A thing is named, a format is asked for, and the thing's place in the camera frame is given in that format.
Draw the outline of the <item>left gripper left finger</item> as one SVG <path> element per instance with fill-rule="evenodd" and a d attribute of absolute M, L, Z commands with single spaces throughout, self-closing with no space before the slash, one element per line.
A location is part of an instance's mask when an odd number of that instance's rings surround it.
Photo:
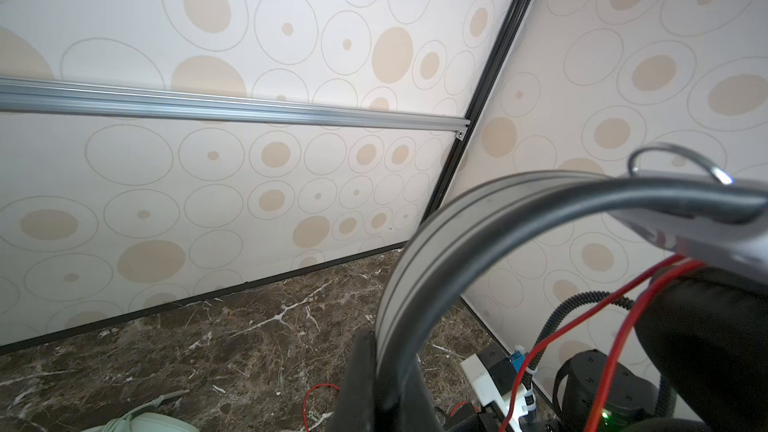
<path fill-rule="evenodd" d="M 372 330 L 356 333 L 329 431 L 375 430 L 376 342 Z"/>

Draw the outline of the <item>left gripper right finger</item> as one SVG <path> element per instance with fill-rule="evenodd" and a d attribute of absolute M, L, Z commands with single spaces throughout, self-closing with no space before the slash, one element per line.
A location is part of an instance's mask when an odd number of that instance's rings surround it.
<path fill-rule="evenodd" d="M 396 430 L 402 432 L 441 432 L 443 430 L 426 387 L 422 368 L 417 361 L 414 361 L 409 368 L 402 388 Z"/>

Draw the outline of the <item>mint green headphones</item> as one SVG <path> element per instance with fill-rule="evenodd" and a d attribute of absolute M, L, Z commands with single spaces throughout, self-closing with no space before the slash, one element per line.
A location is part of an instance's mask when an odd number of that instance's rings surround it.
<path fill-rule="evenodd" d="M 161 394 L 157 398 L 144 403 L 121 417 L 111 419 L 104 425 L 85 429 L 84 432 L 199 432 L 199 429 L 182 420 L 152 412 L 152 409 L 164 402 L 187 394 L 186 390 L 179 390 L 167 394 Z"/>

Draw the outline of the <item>white black red headphones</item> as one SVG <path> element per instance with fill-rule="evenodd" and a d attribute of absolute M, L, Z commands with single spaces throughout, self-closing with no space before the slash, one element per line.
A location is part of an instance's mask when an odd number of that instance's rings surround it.
<path fill-rule="evenodd" d="M 476 186 L 422 225 L 401 253 L 375 323 L 375 420 L 397 431 L 406 375 L 443 313 L 504 259 L 591 216 L 638 240 L 755 282 L 767 279 L 767 172 L 727 173 L 665 142 L 633 151 L 610 177 L 543 170 Z"/>

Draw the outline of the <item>black vertical frame post right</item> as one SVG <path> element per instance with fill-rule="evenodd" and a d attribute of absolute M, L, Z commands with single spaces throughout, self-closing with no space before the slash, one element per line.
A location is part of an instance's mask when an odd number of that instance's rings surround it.
<path fill-rule="evenodd" d="M 453 145 L 449 149 L 432 196 L 425 207 L 421 223 L 425 223 L 431 218 L 446 199 L 468 143 L 479 124 L 481 114 L 490 99 L 504 62 L 511 52 L 531 2 L 532 0 L 512 0 L 510 3 L 510 7 L 501 23 L 501 28 L 490 51 L 489 58 L 482 69 L 478 85 L 469 102 L 465 114 L 465 118 L 469 121 L 466 131 L 461 137 L 457 137 L 454 140 Z"/>

